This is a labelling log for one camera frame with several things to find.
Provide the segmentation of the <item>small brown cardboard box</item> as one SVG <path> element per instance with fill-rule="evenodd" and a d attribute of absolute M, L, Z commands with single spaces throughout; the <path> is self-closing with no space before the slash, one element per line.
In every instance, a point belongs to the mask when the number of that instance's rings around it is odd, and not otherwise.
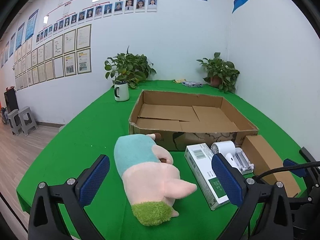
<path fill-rule="evenodd" d="M 253 173 L 256 176 L 271 169 L 283 167 L 283 161 L 279 155 L 261 135 L 246 136 L 241 148 L 249 161 L 254 164 Z M 263 180 L 271 185 L 281 181 L 285 186 L 288 197 L 295 197 L 301 192 L 300 187 L 289 171 L 265 176 Z"/>

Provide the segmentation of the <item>white folding phone stand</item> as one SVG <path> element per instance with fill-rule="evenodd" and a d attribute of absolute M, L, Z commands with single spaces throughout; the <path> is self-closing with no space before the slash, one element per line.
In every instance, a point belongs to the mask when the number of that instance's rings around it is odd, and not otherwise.
<path fill-rule="evenodd" d="M 253 173 L 254 164 L 249 161 L 241 148 L 235 149 L 234 159 L 242 175 Z"/>

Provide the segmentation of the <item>white handheld fan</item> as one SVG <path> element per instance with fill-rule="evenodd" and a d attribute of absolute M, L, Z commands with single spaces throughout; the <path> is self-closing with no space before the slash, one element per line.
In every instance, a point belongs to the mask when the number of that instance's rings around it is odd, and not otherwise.
<path fill-rule="evenodd" d="M 221 153 L 232 167 L 238 168 L 238 165 L 234 160 L 235 145 L 232 141 L 214 142 L 210 149 L 213 154 Z"/>

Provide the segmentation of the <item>white green product box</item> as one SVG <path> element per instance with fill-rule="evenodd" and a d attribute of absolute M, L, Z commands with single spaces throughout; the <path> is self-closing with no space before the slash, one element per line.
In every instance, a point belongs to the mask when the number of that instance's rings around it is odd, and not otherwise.
<path fill-rule="evenodd" d="M 212 170 L 213 153 L 207 144 L 189 145 L 184 157 L 211 210 L 229 202 L 227 194 Z"/>

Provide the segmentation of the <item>pink plush pig toy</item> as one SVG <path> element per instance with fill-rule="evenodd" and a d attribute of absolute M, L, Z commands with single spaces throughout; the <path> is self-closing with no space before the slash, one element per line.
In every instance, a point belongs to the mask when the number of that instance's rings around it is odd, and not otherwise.
<path fill-rule="evenodd" d="M 114 161 L 123 181 L 133 215 L 144 226 L 156 226 L 178 217 L 175 200 L 197 190 L 182 180 L 168 150 L 159 146 L 159 133 L 121 136 L 114 146 Z"/>

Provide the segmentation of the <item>grey plastic stool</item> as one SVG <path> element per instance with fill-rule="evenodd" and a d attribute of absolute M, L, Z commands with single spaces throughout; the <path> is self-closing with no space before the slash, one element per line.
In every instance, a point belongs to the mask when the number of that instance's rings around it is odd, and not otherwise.
<path fill-rule="evenodd" d="M 19 135 L 21 127 L 20 117 L 18 115 L 18 109 L 12 110 L 8 114 L 9 125 L 13 135 Z"/>
<path fill-rule="evenodd" d="M 18 111 L 18 116 L 21 122 L 21 128 L 24 135 L 29 135 L 29 130 L 32 128 L 38 129 L 38 125 L 33 116 L 30 107 L 26 106 Z"/>

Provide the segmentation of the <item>black cabinet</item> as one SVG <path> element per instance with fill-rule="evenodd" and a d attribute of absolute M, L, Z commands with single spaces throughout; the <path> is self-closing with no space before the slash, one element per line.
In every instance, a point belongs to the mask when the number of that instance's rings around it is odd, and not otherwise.
<path fill-rule="evenodd" d="M 4 92 L 4 99 L 7 106 L 8 113 L 12 112 L 13 110 L 19 110 L 16 92 L 14 88 L 11 88 Z"/>

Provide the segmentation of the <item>large open cardboard box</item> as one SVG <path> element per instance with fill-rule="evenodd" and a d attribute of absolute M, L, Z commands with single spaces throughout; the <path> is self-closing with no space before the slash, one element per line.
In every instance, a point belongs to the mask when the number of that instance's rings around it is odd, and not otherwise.
<path fill-rule="evenodd" d="M 259 129 L 221 96 L 143 90 L 129 117 L 130 134 L 159 133 L 169 151 L 232 141 L 240 147 Z"/>

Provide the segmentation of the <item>right potted green plant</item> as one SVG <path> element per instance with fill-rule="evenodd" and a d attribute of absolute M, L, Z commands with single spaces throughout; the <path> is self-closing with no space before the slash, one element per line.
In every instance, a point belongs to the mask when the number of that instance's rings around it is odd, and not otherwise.
<path fill-rule="evenodd" d="M 240 72 L 235 68 L 233 62 L 221 59 L 220 55 L 220 52 L 215 52 L 212 59 L 206 57 L 197 59 L 207 73 L 203 80 L 224 93 L 235 93 L 235 85 Z"/>

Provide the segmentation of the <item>potted green plant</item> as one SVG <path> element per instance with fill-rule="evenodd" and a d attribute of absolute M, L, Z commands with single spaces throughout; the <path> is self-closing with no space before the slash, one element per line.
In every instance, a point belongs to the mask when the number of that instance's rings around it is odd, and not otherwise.
<path fill-rule="evenodd" d="M 206 57 L 197 59 L 207 73 L 203 80 L 224 93 L 235 93 L 235 85 L 240 72 L 235 68 L 233 62 L 221 59 L 220 55 L 220 52 L 215 52 L 212 59 Z"/>
<path fill-rule="evenodd" d="M 114 57 L 108 57 L 104 63 L 105 78 L 111 79 L 113 85 L 127 82 L 128 87 L 137 89 L 144 82 L 157 74 L 153 63 L 144 54 L 133 54 L 129 47 L 125 53 L 118 53 Z"/>

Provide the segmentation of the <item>white enamel mug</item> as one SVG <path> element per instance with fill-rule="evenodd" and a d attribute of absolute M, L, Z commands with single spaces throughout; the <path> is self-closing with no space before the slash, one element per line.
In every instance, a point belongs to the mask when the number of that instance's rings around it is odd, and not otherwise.
<path fill-rule="evenodd" d="M 126 81 L 116 81 L 114 84 L 114 99 L 117 102 L 129 100 L 129 87 Z"/>

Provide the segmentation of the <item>patterned tissue pack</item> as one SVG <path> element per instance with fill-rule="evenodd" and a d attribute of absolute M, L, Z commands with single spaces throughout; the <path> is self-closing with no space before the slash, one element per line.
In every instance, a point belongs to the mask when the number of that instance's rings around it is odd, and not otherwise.
<path fill-rule="evenodd" d="M 199 88 L 199 87 L 203 87 L 202 83 L 199 82 L 193 82 L 193 81 L 183 81 L 182 85 L 186 86 L 186 87 L 190 87 L 190 88 Z"/>

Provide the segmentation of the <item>yellow packet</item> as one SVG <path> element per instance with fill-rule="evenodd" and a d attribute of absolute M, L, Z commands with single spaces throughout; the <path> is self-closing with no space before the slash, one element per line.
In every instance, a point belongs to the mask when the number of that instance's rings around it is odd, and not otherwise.
<path fill-rule="evenodd" d="M 174 80 L 174 83 L 184 83 L 186 79 Z"/>

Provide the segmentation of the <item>framed certificate lower right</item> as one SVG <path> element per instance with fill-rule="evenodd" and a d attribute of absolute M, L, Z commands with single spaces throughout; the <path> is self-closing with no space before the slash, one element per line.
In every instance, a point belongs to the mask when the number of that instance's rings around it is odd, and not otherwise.
<path fill-rule="evenodd" d="M 91 49 L 83 49 L 76 52 L 78 74 L 90 73 L 91 68 Z"/>

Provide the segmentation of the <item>framed certificate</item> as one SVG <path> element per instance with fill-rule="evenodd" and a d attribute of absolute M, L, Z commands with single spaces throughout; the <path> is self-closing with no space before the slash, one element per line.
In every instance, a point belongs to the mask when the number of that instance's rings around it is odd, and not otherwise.
<path fill-rule="evenodd" d="M 91 68 L 91 49 L 83 49 L 76 52 L 78 74 L 90 73 Z"/>
<path fill-rule="evenodd" d="M 91 25 L 85 25 L 77 29 L 76 49 L 88 48 L 91 46 Z"/>

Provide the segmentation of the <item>left potted green plant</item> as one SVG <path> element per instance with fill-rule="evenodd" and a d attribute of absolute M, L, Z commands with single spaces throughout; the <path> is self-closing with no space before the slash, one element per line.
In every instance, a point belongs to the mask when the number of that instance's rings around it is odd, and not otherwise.
<path fill-rule="evenodd" d="M 105 78 L 111 79 L 113 85 L 127 82 L 128 87 L 137 89 L 144 82 L 157 74 L 153 63 L 144 54 L 133 54 L 129 47 L 125 53 L 118 53 L 114 57 L 108 57 L 104 63 Z"/>

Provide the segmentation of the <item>framed certificate upper right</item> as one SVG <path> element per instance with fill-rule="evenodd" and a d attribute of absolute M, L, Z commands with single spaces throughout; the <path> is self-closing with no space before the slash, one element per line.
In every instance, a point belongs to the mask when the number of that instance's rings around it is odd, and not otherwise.
<path fill-rule="evenodd" d="M 88 48 L 91 46 L 91 25 L 85 25 L 77 29 L 76 49 Z"/>

